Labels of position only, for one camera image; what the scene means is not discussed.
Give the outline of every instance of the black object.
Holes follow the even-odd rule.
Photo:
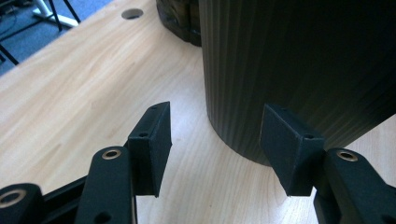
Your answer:
[[[396,190],[359,153],[324,139],[289,110],[266,105],[261,147],[289,196],[314,200],[319,223],[396,223]]]
[[[0,51],[1,51],[2,53],[4,53],[4,54],[6,55],[6,57],[8,57],[9,60],[10,60],[12,63],[14,63],[15,65],[18,65],[18,61],[11,55],[11,53],[8,52],[7,49],[5,49],[5,48],[3,47],[3,45],[1,45],[1,43],[0,43]],[[2,55],[0,55],[0,59],[1,59],[2,62],[5,62],[5,61],[6,61],[6,59],[5,59]]]
[[[34,184],[0,189],[1,223],[137,223],[135,196],[159,196],[170,132],[169,102],[152,106],[124,147],[93,156],[87,176],[45,196]]]
[[[266,164],[262,106],[294,111],[345,147],[396,112],[396,2],[200,1],[207,114]]]
[[[157,0],[163,26],[184,41],[201,47],[198,0]]]
[[[78,17],[78,15],[77,15],[76,11],[75,11],[75,10],[72,8],[72,6],[70,5],[69,1],[68,1],[68,0],[64,0],[64,3],[66,4],[67,8],[68,8],[68,9],[70,10],[70,12],[72,13],[72,15],[73,15],[73,17],[75,18],[75,20],[76,20],[78,23],[80,23],[81,20],[79,19],[79,17]],[[53,0],[49,0],[49,6],[50,6],[50,8],[51,8],[51,10],[52,10],[52,14],[51,14],[51,15],[48,15],[48,17],[46,17],[46,18],[39,19],[38,21],[32,22],[31,24],[28,24],[28,25],[22,27],[21,29],[19,29],[19,30],[15,31],[15,32],[13,32],[13,33],[11,33],[11,34],[2,37],[2,38],[0,39],[0,41],[6,40],[6,39],[8,39],[8,38],[10,38],[10,37],[12,37],[12,36],[14,36],[14,35],[20,33],[20,32],[23,32],[23,31],[25,31],[25,30],[27,30],[27,29],[29,29],[29,28],[31,28],[31,27],[34,27],[34,26],[36,26],[37,24],[39,24],[40,22],[42,22],[42,21],[47,21],[47,20],[49,20],[52,16],[55,18],[56,24],[58,25],[58,30],[59,30],[59,32],[61,32],[62,29],[63,29],[63,27],[62,27],[62,25],[61,25],[61,23],[60,23],[60,21],[59,21],[58,14],[56,13],[56,8],[55,8],[55,5],[53,4]]]

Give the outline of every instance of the wooden table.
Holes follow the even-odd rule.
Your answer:
[[[127,21],[128,8],[144,15]],[[0,78],[0,188],[44,193],[88,173],[145,110],[171,102],[173,147],[160,198],[138,197],[140,223],[317,223],[313,197],[288,198],[274,171],[242,158],[205,111],[202,51],[163,28],[155,1],[116,0]],[[348,148],[396,185],[396,118]]]

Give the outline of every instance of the chair leg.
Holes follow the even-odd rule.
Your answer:
[[[56,23],[58,24],[59,32],[62,31],[62,25],[59,22],[58,13],[56,13],[55,5],[53,5],[53,0],[49,0],[50,9],[52,10],[52,14],[55,17]]]
[[[78,23],[80,23],[81,20],[79,19],[79,17],[78,17],[78,15],[77,15],[76,11],[72,8],[72,5],[70,5],[69,1],[64,0],[64,3],[65,3],[65,4],[67,5],[67,7],[69,8],[70,12],[73,14],[73,17],[76,19],[76,21],[77,21]]]
[[[6,57],[8,57],[9,60],[10,60],[12,63],[14,63],[15,65],[18,65],[18,61],[17,61],[14,57],[12,57],[12,55],[4,48],[3,45],[1,45],[1,44],[0,44],[0,51],[3,52],[3,53],[6,55]]]

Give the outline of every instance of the round hole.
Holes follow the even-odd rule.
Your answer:
[[[108,212],[101,212],[96,217],[95,223],[107,223],[111,219],[111,215]]]
[[[387,224],[395,224],[396,223],[396,218],[395,217],[391,217],[388,215],[384,215],[382,216],[382,220],[387,223]]]
[[[102,158],[105,160],[113,160],[116,159],[121,154],[121,151],[118,149],[110,149],[102,154]]]
[[[309,134],[309,133],[306,133],[306,134],[304,134],[304,138],[305,138],[305,139],[313,139],[313,138],[314,138],[314,135]]]
[[[355,154],[339,150],[337,151],[337,156],[345,161],[357,161],[358,157],[355,156]]]
[[[26,195],[24,189],[14,189],[0,196],[0,208],[10,207],[11,205],[20,202]]]
[[[125,20],[134,20],[134,19],[137,19],[137,18],[143,16],[143,11],[142,11],[142,9],[139,9],[139,8],[131,8],[131,9],[127,9],[127,10],[123,11],[121,16]]]

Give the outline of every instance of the vertical ridges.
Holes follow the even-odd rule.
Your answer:
[[[396,111],[391,1],[200,1],[207,114],[250,160],[265,103],[344,147]]]

